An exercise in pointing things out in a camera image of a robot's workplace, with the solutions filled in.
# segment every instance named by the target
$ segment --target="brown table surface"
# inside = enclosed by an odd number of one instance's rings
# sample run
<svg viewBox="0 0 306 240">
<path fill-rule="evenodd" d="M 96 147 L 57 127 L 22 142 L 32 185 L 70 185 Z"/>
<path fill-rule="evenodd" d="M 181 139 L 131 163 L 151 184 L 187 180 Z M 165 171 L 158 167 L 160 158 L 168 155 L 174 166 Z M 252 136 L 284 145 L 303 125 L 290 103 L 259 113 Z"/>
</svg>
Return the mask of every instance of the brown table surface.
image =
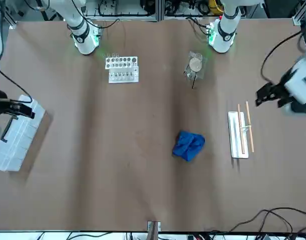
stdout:
<svg viewBox="0 0 306 240">
<path fill-rule="evenodd" d="M 74 47 L 65 22 L 20 22 L 10 30 L 1 69 L 52 117 L 26 178 L 0 171 L 0 230 L 227 231 L 260 209 L 306 211 L 306 117 L 276 102 L 255 108 L 267 53 L 298 31 L 290 19 L 241 20 L 227 54 L 217 54 L 187 20 L 124 21 L 104 31 L 89 56 Z M 268 60 L 279 82 L 300 56 L 297 39 Z M 192 90 L 183 75 L 189 51 L 209 57 Z M 138 56 L 140 79 L 108 84 L 104 54 Z M 0 89 L 21 92 L 0 76 Z M 248 100 L 255 153 L 232 160 L 227 112 Z M 6 125 L 8 116 L 0 116 Z M 172 156 L 180 130 L 206 144 L 192 162 Z M 279 211 L 297 230 L 306 216 Z M 256 231 L 258 221 L 237 231 Z M 274 216 L 265 231 L 284 232 Z"/>
</svg>

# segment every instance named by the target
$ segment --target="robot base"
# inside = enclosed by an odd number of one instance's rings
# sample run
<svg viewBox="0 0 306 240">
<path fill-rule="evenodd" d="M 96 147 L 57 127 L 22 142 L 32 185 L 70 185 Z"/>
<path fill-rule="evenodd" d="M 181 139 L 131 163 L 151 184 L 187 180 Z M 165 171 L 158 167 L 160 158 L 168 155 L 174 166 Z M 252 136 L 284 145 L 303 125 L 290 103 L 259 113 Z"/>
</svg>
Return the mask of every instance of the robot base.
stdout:
<svg viewBox="0 0 306 240">
<path fill-rule="evenodd" d="M 95 48 L 99 46 L 100 36 L 102 30 L 94 27 L 92 25 L 90 27 L 90 32 L 88 36 L 85 38 L 83 43 L 78 42 L 74 37 L 75 47 L 79 50 L 79 52 L 83 55 L 91 54 Z"/>
<path fill-rule="evenodd" d="M 219 21 L 220 21 L 219 19 L 216 19 L 215 22 L 213 23 L 214 32 L 208 43 L 214 48 L 215 51 L 222 54 L 222 53 L 227 52 L 229 48 L 231 47 L 231 45 L 233 44 L 235 34 L 229 41 L 224 41 L 222 36 L 218 33 Z"/>
</svg>

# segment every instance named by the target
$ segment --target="cable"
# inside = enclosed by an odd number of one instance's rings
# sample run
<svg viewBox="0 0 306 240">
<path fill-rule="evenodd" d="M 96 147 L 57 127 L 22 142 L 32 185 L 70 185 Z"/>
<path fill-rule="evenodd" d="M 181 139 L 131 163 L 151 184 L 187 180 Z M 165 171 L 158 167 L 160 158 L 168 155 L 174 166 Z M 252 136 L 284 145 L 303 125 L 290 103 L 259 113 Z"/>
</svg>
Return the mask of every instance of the cable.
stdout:
<svg viewBox="0 0 306 240">
<path fill-rule="evenodd" d="M 116 19 L 112 24 L 110 24 L 110 25 L 108 25 L 108 26 L 96 26 L 96 25 L 93 24 L 91 21 L 88 21 L 87 18 L 79 12 L 79 9 L 78 9 L 78 7 L 76 6 L 74 0 L 72 0 L 72 3 L 73 3 L 73 5 L 74 5 L 74 7 L 76 8 L 77 12 L 79 13 L 79 15 L 82 16 L 82 18 L 83 18 L 86 22 L 88 22 L 88 24 L 90 24 L 90 25 L 92 25 L 92 26 L 94 26 L 94 27 L 96 27 L 96 28 L 98 28 L 98 29 L 106 29 L 106 28 L 109 28 L 109 27 L 111 27 L 112 25 L 114 25 L 115 22 L 120 21 L 120 19 L 118 18 L 118 19 Z"/>
<path fill-rule="evenodd" d="M 291 232 L 292 232 L 292 230 L 293 230 L 292 225 L 291 225 L 285 218 L 281 217 L 281 216 L 278 215 L 277 213 L 274 213 L 272 210 L 262 209 L 262 210 L 259 211 L 252 219 L 238 223 L 238 224 L 235 225 L 231 230 L 226 231 L 226 232 L 219 232 L 219 233 L 214 234 L 213 237 L 212 237 L 212 240 L 214 240 L 214 238 L 215 238 L 216 235 L 219 235 L 219 234 L 221 234 L 221 235 L 222 235 L 222 234 L 227 234 L 227 233 L 229 233 L 229 232 L 234 231 L 234 230 L 235 230 L 236 228 L 238 228 L 240 225 L 248 224 L 248 223 L 254 221 L 262 212 L 268 212 L 268 213 L 271 213 L 271 214 L 273 214 L 273 215 L 279 217 L 281 220 L 283 220 L 284 222 L 286 222 L 286 223 L 291 227 Z"/>
<path fill-rule="evenodd" d="M 279 46 L 281 46 L 283 43 L 285 43 L 286 41 L 290 40 L 291 38 L 293 38 L 293 37 L 299 35 L 301 32 L 302 32 L 302 30 L 301 30 L 301 31 L 298 31 L 298 32 L 292 34 L 291 36 L 285 38 L 284 40 L 280 41 L 280 42 L 279 42 L 279 43 L 278 43 L 278 44 L 268 53 L 268 55 L 265 57 L 265 59 L 264 59 L 264 61 L 263 61 L 263 63 L 262 63 L 262 66 L 261 66 L 261 77 L 262 77 L 265 81 L 267 81 L 267 82 L 269 82 L 269 83 L 272 83 L 272 81 L 271 81 L 269 78 L 265 77 L 265 76 L 264 76 L 264 73 L 263 73 L 264 65 L 265 65 L 267 59 L 269 58 L 269 56 L 271 56 L 271 54 L 272 54 Z"/>
<path fill-rule="evenodd" d="M 207 11 L 202 10 L 201 5 L 206 6 Z M 198 4 L 197 4 L 197 9 L 198 9 L 198 11 L 199 11 L 201 14 L 203 14 L 203 15 L 208 15 L 209 12 L 210 12 L 207 3 L 204 2 L 204 1 L 199 1 L 199 2 L 198 2 Z"/>
<path fill-rule="evenodd" d="M 66 238 L 66 240 L 68 240 L 69 237 L 70 237 L 72 234 L 73 234 L 73 232 L 71 232 L 71 233 L 68 235 L 68 237 Z"/>
<path fill-rule="evenodd" d="M 206 26 L 203 25 L 203 24 L 200 24 L 200 23 L 197 21 L 197 19 L 193 19 L 193 18 L 190 17 L 190 16 L 188 16 L 186 19 L 192 20 L 196 25 L 198 25 L 198 26 L 201 27 L 201 28 L 206 28 Z"/>
<path fill-rule="evenodd" d="M 42 234 L 39 235 L 39 237 L 37 238 L 37 240 L 40 240 L 41 237 L 45 234 L 45 232 L 43 232 Z"/>
<path fill-rule="evenodd" d="M 67 240 L 72 240 L 72 239 L 75 239 L 75 238 L 78 238 L 78 237 L 91 237 L 91 238 L 100 238 L 100 237 L 102 237 L 102 236 L 105 236 L 105 235 L 107 235 L 107 234 L 112 234 L 113 232 L 107 232 L 107 233 L 104 233 L 104 234 L 102 234 L 102 235 L 98 235 L 98 236 L 95 236 L 95 235 L 88 235 L 88 234 L 80 234 L 80 235 L 76 235 L 76 236 L 73 236 L 73 237 L 71 237 L 71 238 L 68 238 Z"/>
<path fill-rule="evenodd" d="M 210 9 L 216 9 L 216 10 L 218 10 L 218 11 L 222 14 L 222 13 L 223 13 L 223 10 L 219 8 L 219 6 L 218 6 L 216 0 L 214 0 L 214 5 L 215 5 L 215 6 L 208 6 L 208 7 L 209 7 Z"/>
<path fill-rule="evenodd" d="M 259 5 L 259 4 L 256 5 L 256 7 L 255 7 L 255 9 L 254 9 L 254 11 L 253 11 L 252 16 L 250 17 L 250 19 L 253 17 L 253 15 L 254 15 L 254 13 L 255 13 L 255 11 L 256 11 L 258 5 Z"/>
<path fill-rule="evenodd" d="M 25 1 L 25 3 L 27 4 L 27 6 L 28 6 L 30 9 L 32 9 L 32 10 L 34 10 L 34 11 L 39 11 L 39 12 L 44 12 L 44 11 L 48 10 L 48 9 L 49 9 L 49 6 L 50 6 L 50 0 L 48 0 L 47 8 L 45 8 L 45 7 L 43 7 L 43 6 L 33 7 L 33 6 L 31 6 L 31 5 L 27 2 L 27 0 L 24 0 L 24 1 Z"/>
<path fill-rule="evenodd" d="M 304 230 L 306 230 L 306 227 L 300 229 L 297 233 L 299 234 L 299 233 L 301 233 L 301 232 L 304 231 Z"/>
<path fill-rule="evenodd" d="M 0 70 L 0 74 L 3 75 L 5 78 L 7 78 L 9 81 L 11 81 L 13 84 L 15 84 L 17 87 L 19 87 L 29 98 L 30 100 L 29 101 L 21 101 L 21 100 L 12 100 L 10 99 L 9 101 L 10 102 L 13 102 L 13 103 L 22 103 L 22 104 L 30 104 L 33 102 L 33 99 L 32 99 L 32 96 L 25 90 L 23 89 L 19 84 L 15 83 L 13 80 L 11 80 L 6 74 L 4 74 L 1 70 Z"/>
</svg>

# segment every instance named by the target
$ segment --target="blue cloth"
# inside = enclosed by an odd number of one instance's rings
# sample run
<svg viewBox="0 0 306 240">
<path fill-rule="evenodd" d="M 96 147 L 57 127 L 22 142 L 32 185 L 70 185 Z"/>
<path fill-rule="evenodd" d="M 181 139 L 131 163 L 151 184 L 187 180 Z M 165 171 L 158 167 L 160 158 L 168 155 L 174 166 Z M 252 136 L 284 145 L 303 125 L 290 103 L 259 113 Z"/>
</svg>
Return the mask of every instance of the blue cloth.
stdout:
<svg viewBox="0 0 306 240">
<path fill-rule="evenodd" d="M 190 162 L 201 151 L 204 143 L 205 138 L 202 135 L 181 131 L 173 148 L 173 154 Z"/>
</svg>

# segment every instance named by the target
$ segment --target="wooden stick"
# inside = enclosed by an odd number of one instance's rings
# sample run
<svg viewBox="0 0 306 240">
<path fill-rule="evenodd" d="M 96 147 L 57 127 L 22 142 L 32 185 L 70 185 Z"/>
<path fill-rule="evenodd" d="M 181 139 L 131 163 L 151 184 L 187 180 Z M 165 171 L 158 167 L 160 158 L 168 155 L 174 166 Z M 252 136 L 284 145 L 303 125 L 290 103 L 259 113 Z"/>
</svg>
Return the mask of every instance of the wooden stick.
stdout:
<svg viewBox="0 0 306 240">
<path fill-rule="evenodd" d="M 253 144 L 253 133 L 252 133 L 252 125 L 251 125 L 251 117 L 249 115 L 249 107 L 248 107 L 248 101 L 245 102 L 245 105 L 246 105 L 246 113 L 247 113 L 247 122 L 248 122 L 248 125 L 249 125 L 249 138 L 250 138 L 250 141 L 251 141 L 251 150 L 252 150 L 252 153 L 254 152 L 254 144 Z"/>
<path fill-rule="evenodd" d="M 241 121 L 241 109 L 240 109 L 239 104 L 237 104 L 237 114 L 238 114 L 238 126 L 239 126 L 239 134 L 241 138 L 242 154 L 245 154 L 243 129 L 242 129 L 242 121 Z"/>
</svg>

